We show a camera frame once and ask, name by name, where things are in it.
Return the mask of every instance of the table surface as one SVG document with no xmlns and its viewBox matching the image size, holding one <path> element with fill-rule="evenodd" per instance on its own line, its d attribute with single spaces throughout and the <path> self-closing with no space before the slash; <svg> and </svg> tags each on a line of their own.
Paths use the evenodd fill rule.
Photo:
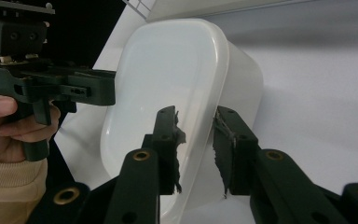
<svg viewBox="0 0 358 224">
<path fill-rule="evenodd" d="M 262 148 L 288 153 L 317 185 L 340 194 L 358 182 L 358 1 L 323 0 L 203 18 L 261 68 L 264 95 L 253 130 Z M 117 70 L 145 21 L 126 8 L 94 68 Z M 75 179 L 92 189 L 110 177 L 99 150 L 106 107 L 78 105 L 56 141 Z M 245 196 L 223 197 L 205 151 L 182 223 L 255 223 Z"/>
</svg>

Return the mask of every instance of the human hand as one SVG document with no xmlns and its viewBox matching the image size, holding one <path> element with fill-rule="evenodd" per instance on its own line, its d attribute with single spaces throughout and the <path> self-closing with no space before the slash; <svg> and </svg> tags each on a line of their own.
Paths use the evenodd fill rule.
<svg viewBox="0 0 358 224">
<path fill-rule="evenodd" d="M 21 142 L 38 142 L 50 139 L 58 129 L 60 110 L 50 104 L 51 125 L 36 123 L 34 116 L 5 123 L 6 116 L 17 111 L 13 98 L 0 96 L 0 162 L 20 162 L 25 160 Z"/>
</svg>

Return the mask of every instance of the white plastic tub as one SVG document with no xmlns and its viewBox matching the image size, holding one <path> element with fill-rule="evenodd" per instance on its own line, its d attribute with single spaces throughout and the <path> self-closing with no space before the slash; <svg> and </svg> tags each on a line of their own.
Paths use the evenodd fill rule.
<svg viewBox="0 0 358 224">
<path fill-rule="evenodd" d="M 218 105 L 252 127 L 263 79 L 255 62 L 203 20 L 147 24 L 129 39 L 116 76 L 117 103 L 107 110 L 101 139 L 103 166 L 119 174 L 125 155 L 152 133 L 157 112 L 175 105 L 186 143 L 178 148 L 183 191 L 161 197 L 161 223 L 179 223 Z"/>
</svg>

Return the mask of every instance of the beige sleeve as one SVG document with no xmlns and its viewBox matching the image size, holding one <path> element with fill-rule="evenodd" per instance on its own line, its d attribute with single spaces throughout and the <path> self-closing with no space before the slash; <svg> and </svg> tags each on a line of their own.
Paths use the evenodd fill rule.
<svg viewBox="0 0 358 224">
<path fill-rule="evenodd" d="M 46 191 L 47 160 L 0 163 L 0 224 L 22 224 Z"/>
</svg>

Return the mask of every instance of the black metal bracket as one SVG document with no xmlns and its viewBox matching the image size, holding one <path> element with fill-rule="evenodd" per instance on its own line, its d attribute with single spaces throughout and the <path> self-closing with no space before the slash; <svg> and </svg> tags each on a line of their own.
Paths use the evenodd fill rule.
<svg viewBox="0 0 358 224">
<path fill-rule="evenodd" d="M 342 196 L 314 185 L 280 150 L 261 149 L 237 112 L 219 106 L 213 147 L 226 192 L 250 195 L 258 224 L 358 223 L 358 183 Z"/>
</svg>

